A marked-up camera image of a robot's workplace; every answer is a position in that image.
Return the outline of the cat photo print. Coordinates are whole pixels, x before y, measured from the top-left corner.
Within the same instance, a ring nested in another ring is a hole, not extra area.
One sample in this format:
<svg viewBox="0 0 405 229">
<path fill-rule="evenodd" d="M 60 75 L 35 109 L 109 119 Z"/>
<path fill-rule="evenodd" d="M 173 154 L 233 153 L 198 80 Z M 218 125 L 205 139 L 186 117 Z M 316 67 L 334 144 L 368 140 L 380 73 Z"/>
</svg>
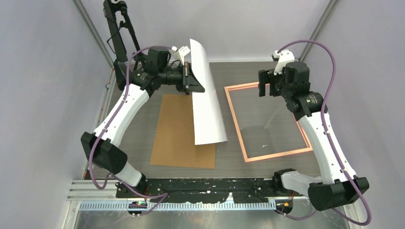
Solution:
<svg viewBox="0 0 405 229">
<path fill-rule="evenodd" d="M 204 47 L 190 39 L 192 71 L 203 93 L 192 93 L 194 143 L 216 144 L 228 140 L 217 91 Z"/>
</svg>

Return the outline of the brown cardboard backing board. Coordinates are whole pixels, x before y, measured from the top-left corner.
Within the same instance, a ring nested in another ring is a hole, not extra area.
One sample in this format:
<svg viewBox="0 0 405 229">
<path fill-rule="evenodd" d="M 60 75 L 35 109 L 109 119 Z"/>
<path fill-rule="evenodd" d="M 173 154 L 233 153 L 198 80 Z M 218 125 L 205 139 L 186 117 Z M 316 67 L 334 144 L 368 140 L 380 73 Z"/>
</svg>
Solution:
<svg viewBox="0 0 405 229">
<path fill-rule="evenodd" d="M 214 144 L 194 144 L 192 97 L 164 94 L 150 164 L 214 169 L 215 154 Z"/>
</svg>

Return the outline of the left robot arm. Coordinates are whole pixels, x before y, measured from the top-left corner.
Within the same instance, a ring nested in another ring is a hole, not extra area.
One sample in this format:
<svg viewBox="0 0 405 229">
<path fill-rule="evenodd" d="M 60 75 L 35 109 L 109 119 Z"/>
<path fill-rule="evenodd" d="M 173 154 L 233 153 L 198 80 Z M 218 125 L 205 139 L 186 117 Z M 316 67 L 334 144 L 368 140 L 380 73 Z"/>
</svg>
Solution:
<svg viewBox="0 0 405 229">
<path fill-rule="evenodd" d="M 185 94 L 204 94 L 206 88 L 195 76 L 192 63 L 185 61 L 191 53 L 188 46 L 150 46 L 133 54 L 133 58 L 143 63 L 142 69 L 126 68 L 121 76 L 122 95 L 105 120 L 93 132 L 84 132 L 81 144 L 89 166 L 96 165 L 128 185 L 134 197 L 146 193 L 146 178 L 129 162 L 128 156 L 119 145 L 130 122 L 140 108 L 162 85 L 174 85 Z"/>
</svg>

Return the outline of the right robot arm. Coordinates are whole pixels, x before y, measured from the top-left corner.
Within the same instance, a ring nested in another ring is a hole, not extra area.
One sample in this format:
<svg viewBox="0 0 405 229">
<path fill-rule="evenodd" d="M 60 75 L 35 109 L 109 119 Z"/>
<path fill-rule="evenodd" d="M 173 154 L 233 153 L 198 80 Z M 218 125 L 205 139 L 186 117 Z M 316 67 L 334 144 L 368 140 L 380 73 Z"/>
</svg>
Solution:
<svg viewBox="0 0 405 229">
<path fill-rule="evenodd" d="M 280 73 L 274 69 L 258 72 L 259 96 L 281 96 L 287 109 L 306 133 L 320 167 L 320 177 L 310 177 L 292 168 L 276 171 L 272 177 L 273 191 L 284 196 L 289 191 L 309 198 L 318 211 L 324 211 L 357 201 L 370 187 L 367 178 L 357 176 L 336 140 L 320 93 L 310 89 L 309 67 L 303 62 L 290 62 Z"/>
</svg>

